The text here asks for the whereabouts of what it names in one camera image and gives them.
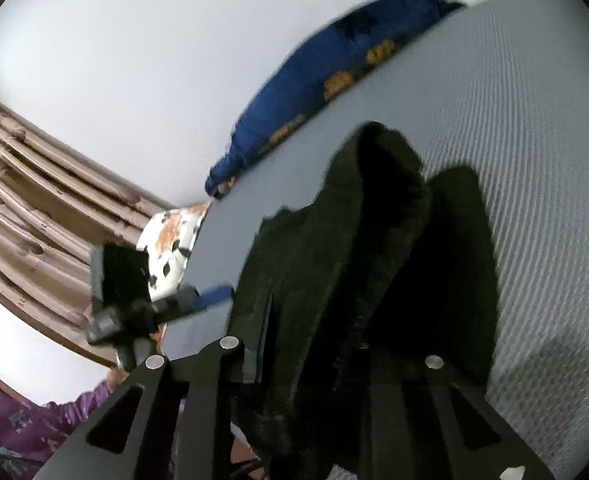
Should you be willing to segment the person's left hand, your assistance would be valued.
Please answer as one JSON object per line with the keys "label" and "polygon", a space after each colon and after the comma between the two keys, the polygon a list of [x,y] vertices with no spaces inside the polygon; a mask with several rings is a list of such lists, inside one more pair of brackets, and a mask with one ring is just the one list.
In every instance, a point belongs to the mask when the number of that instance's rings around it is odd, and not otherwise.
{"label": "person's left hand", "polygon": [[107,388],[110,392],[116,391],[116,388],[122,385],[127,377],[128,373],[123,368],[112,368],[106,378]]}

